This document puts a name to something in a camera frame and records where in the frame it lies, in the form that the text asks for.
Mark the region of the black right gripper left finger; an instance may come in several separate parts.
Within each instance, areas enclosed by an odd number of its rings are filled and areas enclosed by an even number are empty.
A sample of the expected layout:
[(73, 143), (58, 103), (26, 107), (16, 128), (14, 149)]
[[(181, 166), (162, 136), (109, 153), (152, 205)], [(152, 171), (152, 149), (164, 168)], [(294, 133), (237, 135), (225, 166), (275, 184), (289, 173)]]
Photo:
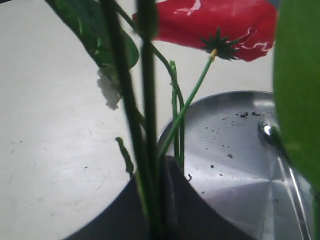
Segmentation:
[(149, 240), (147, 222), (132, 177), (116, 199), (67, 240)]

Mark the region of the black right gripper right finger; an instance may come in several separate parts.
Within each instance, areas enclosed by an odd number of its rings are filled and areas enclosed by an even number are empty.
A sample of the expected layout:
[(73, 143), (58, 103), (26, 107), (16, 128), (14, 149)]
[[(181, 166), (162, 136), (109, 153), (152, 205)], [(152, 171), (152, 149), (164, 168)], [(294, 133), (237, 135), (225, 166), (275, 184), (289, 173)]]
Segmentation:
[(212, 209), (184, 177), (173, 156), (161, 159), (166, 240), (252, 240)]

